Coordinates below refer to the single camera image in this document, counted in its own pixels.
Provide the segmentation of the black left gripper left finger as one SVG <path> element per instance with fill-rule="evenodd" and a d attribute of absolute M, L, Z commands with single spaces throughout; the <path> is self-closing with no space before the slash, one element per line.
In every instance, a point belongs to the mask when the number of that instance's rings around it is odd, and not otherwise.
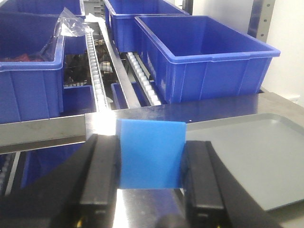
<path fill-rule="evenodd" d="M 3 228 L 110 228 L 119 187 L 119 139 L 92 135 L 70 158 L 2 197 Z"/>

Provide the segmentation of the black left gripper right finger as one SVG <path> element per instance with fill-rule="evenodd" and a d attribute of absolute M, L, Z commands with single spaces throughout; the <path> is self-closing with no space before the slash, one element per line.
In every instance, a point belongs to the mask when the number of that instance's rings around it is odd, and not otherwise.
<path fill-rule="evenodd" d="M 192 228 L 279 228 L 217 155 L 210 141 L 186 141 L 180 174 Z"/>

